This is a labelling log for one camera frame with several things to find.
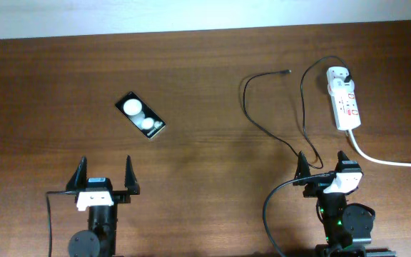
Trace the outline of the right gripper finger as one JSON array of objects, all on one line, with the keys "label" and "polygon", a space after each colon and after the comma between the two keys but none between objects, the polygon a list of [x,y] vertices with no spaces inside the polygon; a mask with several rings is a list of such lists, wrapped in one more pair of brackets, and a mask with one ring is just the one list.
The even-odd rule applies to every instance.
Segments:
[{"label": "right gripper finger", "polygon": [[351,164],[344,151],[338,151],[338,164]]},{"label": "right gripper finger", "polygon": [[294,186],[304,186],[307,182],[308,177],[310,177],[310,167],[305,157],[305,154],[300,151],[298,154],[298,164],[296,168],[296,172],[294,175],[295,182],[293,183]]}]

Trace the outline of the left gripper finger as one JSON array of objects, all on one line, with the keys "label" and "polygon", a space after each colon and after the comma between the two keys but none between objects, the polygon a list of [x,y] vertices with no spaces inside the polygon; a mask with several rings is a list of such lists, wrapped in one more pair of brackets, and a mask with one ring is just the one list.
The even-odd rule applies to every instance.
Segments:
[{"label": "left gripper finger", "polygon": [[67,191],[81,191],[86,188],[87,182],[87,158],[83,156],[76,171],[66,184]]},{"label": "left gripper finger", "polygon": [[140,194],[140,185],[137,181],[136,175],[133,171],[132,160],[129,155],[126,157],[126,172],[124,186],[130,195]]}]

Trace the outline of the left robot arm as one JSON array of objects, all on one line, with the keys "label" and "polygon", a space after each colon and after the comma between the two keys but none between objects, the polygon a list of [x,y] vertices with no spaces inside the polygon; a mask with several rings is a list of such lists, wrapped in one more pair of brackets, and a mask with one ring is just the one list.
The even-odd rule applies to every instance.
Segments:
[{"label": "left robot arm", "polygon": [[66,190],[75,196],[79,211],[88,211],[88,228],[72,235],[68,243],[70,257],[110,257],[116,255],[118,206],[131,202],[140,193],[131,157],[126,157],[124,189],[115,190],[106,177],[89,178],[87,159],[79,162]]}]

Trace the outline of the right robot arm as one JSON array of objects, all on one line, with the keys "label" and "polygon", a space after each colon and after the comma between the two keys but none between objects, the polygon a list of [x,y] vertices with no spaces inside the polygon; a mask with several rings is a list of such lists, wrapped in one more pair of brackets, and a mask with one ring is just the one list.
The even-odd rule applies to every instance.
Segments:
[{"label": "right robot arm", "polygon": [[338,152],[334,170],[314,176],[304,153],[298,154],[295,186],[304,188],[305,198],[316,198],[316,212],[323,224],[326,243],[315,247],[316,256],[396,256],[389,249],[367,249],[375,210],[361,203],[348,203],[347,196],[358,189],[363,172],[356,161]]}]

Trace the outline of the white charger plug adapter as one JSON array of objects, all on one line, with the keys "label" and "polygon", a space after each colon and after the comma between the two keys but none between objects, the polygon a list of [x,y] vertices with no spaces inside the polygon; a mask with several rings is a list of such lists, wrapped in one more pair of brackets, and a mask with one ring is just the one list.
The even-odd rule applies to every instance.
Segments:
[{"label": "white charger plug adapter", "polygon": [[355,83],[353,80],[344,81],[340,78],[334,78],[328,82],[328,92],[331,96],[352,93],[354,90]]}]

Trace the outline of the white power strip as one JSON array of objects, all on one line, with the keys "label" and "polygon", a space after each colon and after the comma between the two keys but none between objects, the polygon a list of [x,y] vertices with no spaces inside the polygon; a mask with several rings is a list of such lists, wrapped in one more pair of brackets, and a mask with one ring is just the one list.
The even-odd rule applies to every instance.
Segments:
[{"label": "white power strip", "polygon": [[[352,80],[350,72],[342,66],[332,66],[326,72],[328,82],[334,78],[344,81]],[[339,131],[356,129],[361,125],[360,114],[357,107],[355,90],[352,93],[330,96],[335,117],[335,124]]]}]

